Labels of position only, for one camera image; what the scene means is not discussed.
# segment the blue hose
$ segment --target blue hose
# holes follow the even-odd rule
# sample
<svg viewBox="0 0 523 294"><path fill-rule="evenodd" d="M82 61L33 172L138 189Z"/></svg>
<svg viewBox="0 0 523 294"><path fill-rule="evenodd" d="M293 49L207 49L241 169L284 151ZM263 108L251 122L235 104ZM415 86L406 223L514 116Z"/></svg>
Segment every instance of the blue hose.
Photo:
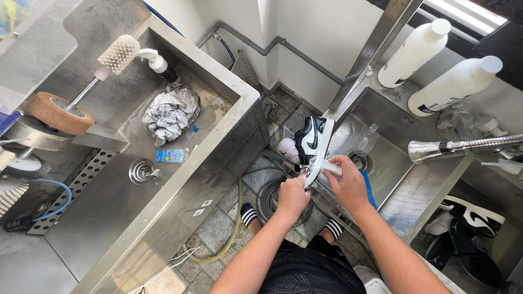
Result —
<svg viewBox="0 0 523 294"><path fill-rule="evenodd" d="M153 7L151 7L149 4L147 4L145 1L143 1L143 4L145 4L147 6L147 8L149 9L150 12L152 12L154 15L156 15L159 19L161 19L166 25L168 25L170 28L172 28L173 30L175 30L178 34L180 34L180 36L184 37L184 35L181 34L181 32L179 30L177 30L173 24L171 24L167 19L165 19L165 17L163 17L159 12L157 12Z"/></svg>
<svg viewBox="0 0 523 294"><path fill-rule="evenodd" d="M69 203L71 203L71 200L73 199L73 193L71 192L71 189L69 189L69 187L67 187L65 184L63 184L61 182L57 182L55 180L51 180L51 179L34 179L32 181L35 181L35 182L47 182L47 183L57 184L59 186L62 186L67 191L67 194L69 195L68 198L67 198L67 201L65 202L65 204L62 205L59 209L57 209L56 211L54 211L52 213L44 214L41 217L37 217L37 218L33 219L33 221L39 221L41 219L53 216L53 215L57 214L58 212L64 210L67 207L67 205L69 205Z"/></svg>
<svg viewBox="0 0 523 294"><path fill-rule="evenodd" d="M236 59L234 58L234 55L232 54L231 49L229 49L229 46L227 46L227 43L225 43L225 41L223 39L221 39L220 42L222 42L222 44L227 49L227 52L229 52L229 55L231 56L231 59L232 59L232 63L235 63Z"/></svg>

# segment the black shorts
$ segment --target black shorts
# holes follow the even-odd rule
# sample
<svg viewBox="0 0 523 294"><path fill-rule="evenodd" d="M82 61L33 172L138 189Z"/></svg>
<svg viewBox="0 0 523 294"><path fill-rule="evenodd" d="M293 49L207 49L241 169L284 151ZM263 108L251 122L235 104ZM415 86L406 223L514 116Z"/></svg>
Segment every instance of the black shorts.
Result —
<svg viewBox="0 0 523 294"><path fill-rule="evenodd" d="M297 248L301 247L284 239L278 250L293 250ZM314 236L314 238L312 238L305 248L316 251L327 257L335 258L352 268L349 260L345 254L343 254L342 249L339 246L329 244L327 240L325 240L325 238L320 235Z"/></svg>

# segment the white rag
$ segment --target white rag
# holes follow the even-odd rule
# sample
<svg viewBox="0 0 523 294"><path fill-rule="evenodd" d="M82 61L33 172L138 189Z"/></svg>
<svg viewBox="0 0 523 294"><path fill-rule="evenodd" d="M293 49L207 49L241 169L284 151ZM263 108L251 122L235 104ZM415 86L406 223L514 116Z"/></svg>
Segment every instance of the white rag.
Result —
<svg viewBox="0 0 523 294"><path fill-rule="evenodd" d="M187 130L200 114L199 97L182 83L167 86L167 93L154 98L142 122L153 132L154 145L160 147Z"/></svg>

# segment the shoe shine machine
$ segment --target shoe shine machine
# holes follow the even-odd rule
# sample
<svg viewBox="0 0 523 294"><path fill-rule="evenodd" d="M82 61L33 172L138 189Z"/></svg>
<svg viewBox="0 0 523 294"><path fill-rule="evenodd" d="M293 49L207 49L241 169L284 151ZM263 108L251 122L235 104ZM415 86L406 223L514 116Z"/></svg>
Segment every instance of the shoe shine machine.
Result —
<svg viewBox="0 0 523 294"><path fill-rule="evenodd" d="M0 281L6 292L128 292L165 267L269 144L260 94L141 0L43 3L0 41L0 224L33 235L2 230L0 264L46 283ZM167 83L134 58L140 48L202 93L200 131L163 146L193 150L183 163L155 162L142 116Z"/></svg>

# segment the perforated metal panel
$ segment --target perforated metal panel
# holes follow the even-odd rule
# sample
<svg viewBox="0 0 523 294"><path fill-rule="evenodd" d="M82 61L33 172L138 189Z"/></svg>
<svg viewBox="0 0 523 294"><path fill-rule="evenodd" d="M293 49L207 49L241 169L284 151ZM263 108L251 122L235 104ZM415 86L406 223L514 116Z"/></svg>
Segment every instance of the perforated metal panel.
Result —
<svg viewBox="0 0 523 294"><path fill-rule="evenodd" d="M117 152L106 149L93 149L89 156L73 171L71 177L64 183L69 185L69 188L73 193L71 203L57 214L34 223L27 233L36 235L44 235L47 233L116 154ZM52 213L56 208L62 207L66 201L67 191L64 191L60 194L58 199L56 199L53 204L46 209L46 214Z"/></svg>
<svg viewBox="0 0 523 294"><path fill-rule="evenodd" d="M245 83L249 84L249 86L255 89L259 88L258 79L251 70L251 66L247 61L246 56L243 55L243 50L240 50L236 62L232 66L231 72L241 78Z"/></svg>

